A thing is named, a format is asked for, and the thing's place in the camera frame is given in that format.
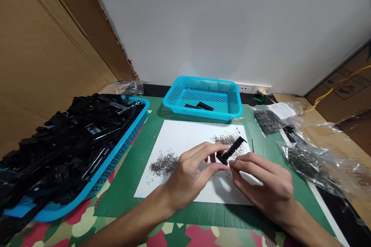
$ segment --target basket rim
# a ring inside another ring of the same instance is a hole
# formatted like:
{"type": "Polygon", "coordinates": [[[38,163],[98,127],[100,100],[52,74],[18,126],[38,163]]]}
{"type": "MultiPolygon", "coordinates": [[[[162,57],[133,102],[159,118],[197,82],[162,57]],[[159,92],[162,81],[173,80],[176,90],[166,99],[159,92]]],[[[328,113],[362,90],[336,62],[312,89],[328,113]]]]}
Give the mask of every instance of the basket rim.
{"type": "Polygon", "coordinates": [[[209,111],[209,110],[198,110],[197,113],[199,114],[204,114],[204,115],[221,115],[221,116],[226,116],[226,117],[239,117],[242,115],[243,113],[243,108],[242,108],[242,102],[241,102],[241,96],[240,96],[240,93],[239,93],[239,88],[238,88],[238,85],[233,82],[233,81],[228,81],[228,80],[219,80],[219,79],[212,79],[212,78],[202,78],[202,77],[195,77],[195,76],[187,76],[187,75],[182,75],[182,76],[179,76],[177,77],[174,82],[173,82],[173,85],[171,85],[170,89],[168,90],[168,92],[166,93],[165,97],[163,98],[163,105],[167,108],[176,108],[176,109],[179,109],[179,108],[182,108],[184,109],[184,111],[190,111],[190,112],[195,112],[195,109],[193,108],[188,108],[188,107],[183,107],[183,106],[177,106],[177,105],[172,105],[170,104],[167,99],[168,97],[170,96],[170,94],[172,93],[173,89],[174,89],[174,85],[176,84],[176,82],[180,79],[184,79],[184,78],[196,78],[196,79],[201,79],[201,80],[210,80],[210,81],[216,81],[216,82],[226,82],[226,83],[230,83],[232,85],[234,85],[236,87],[236,92],[237,93],[237,104],[238,104],[238,112],[237,113],[225,113],[225,112],[217,112],[217,111],[209,111]]]}

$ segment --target green cutting mat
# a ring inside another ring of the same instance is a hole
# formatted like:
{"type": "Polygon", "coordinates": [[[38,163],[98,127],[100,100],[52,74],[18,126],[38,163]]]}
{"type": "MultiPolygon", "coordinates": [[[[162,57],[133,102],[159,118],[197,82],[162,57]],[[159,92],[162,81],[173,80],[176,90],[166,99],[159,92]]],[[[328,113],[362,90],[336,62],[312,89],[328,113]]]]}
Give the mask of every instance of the green cutting mat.
{"type": "MultiPolygon", "coordinates": [[[[138,204],[140,200],[133,196],[164,120],[226,123],[220,120],[175,114],[162,105],[163,98],[144,98],[150,101],[149,110],[152,110],[152,112],[149,113],[146,124],[128,152],[109,190],[104,195],[94,214],[95,216],[117,218],[138,204]]],[[[250,112],[249,106],[242,106],[244,110],[243,119],[235,119],[229,123],[244,125],[247,138],[254,140],[256,153],[291,171],[275,144],[276,141],[284,141],[281,134],[276,132],[264,138],[250,112]]],[[[296,199],[317,222],[332,235],[335,235],[306,181],[302,180],[293,171],[291,173],[293,174],[296,199]]],[[[243,205],[192,202],[185,209],[172,216],[168,222],[246,228],[265,232],[281,231],[279,226],[271,222],[256,207],[243,205]]]]}

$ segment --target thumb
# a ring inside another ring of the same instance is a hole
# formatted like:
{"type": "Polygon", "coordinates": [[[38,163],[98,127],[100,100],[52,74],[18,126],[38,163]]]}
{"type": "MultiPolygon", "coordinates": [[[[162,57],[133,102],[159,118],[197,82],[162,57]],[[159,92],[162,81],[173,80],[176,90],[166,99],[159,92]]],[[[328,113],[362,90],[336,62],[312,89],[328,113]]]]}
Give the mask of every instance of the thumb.
{"type": "Polygon", "coordinates": [[[211,176],[219,171],[228,171],[229,167],[221,164],[221,163],[211,163],[209,166],[206,167],[205,170],[201,172],[201,179],[206,184],[211,176]]]}

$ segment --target power socket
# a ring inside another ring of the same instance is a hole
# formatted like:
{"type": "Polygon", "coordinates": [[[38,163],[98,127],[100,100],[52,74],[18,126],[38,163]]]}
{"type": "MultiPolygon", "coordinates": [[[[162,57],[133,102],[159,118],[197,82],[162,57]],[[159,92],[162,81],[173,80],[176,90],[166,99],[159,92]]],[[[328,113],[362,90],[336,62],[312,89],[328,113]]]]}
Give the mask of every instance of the power socket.
{"type": "Polygon", "coordinates": [[[237,84],[237,85],[240,90],[240,93],[251,93],[255,87],[255,85],[249,85],[249,84],[237,84]]]}
{"type": "Polygon", "coordinates": [[[269,91],[272,89],[271,86],[261,86],[261,85],[255,85],[254,88],[251,90],[251,93],[257,94],[259,89],[264,89],[267,94],[269,94],[269,91]]]}

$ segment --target blue plastic basket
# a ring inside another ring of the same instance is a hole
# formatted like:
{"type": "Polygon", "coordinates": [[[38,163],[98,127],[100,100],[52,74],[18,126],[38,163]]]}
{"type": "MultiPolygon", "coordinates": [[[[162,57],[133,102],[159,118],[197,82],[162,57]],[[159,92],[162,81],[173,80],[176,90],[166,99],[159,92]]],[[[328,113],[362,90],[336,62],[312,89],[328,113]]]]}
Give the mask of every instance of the blue plastic basket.
{"type": "MultiPolygon", "coordinates": [[[[93,175],[91,180],[86,184],[80,194],[69,204],[60,205],[54,202],[47,204],[34,218],[35,221],[49,222],[59,219],[74,208],[76,208],[83,200],[94,197],[102,188],[107,178],[110,176],[112,171],[115,169],[117,163],[120,161],[129,145],[133,141],[135,135],[137,135],[139,129],[148,118],[148,108],[150,102],[144,98],[130,97],[132,101],[140,100],[145,104],[144,109],[140,112],[135,121],[131,124],[130,128],[111,151],[102,165],[99,167],[97,172],[93,175]]],[[[14,208],[10,210],[4,210],[3,214],[14,217],[23,217],[35,204],[30,197],[25,196],[14,208]]]]}
{"type": "Polygon", "coordinates": [[[243,112],[236,83],[192,76],[178,77],[163,99],[163,105],[174,113],[225,121],[243,112]],[[213,107],[214,111],[184,107],[185,104],[196,106],[199,102],[213,107]]]}

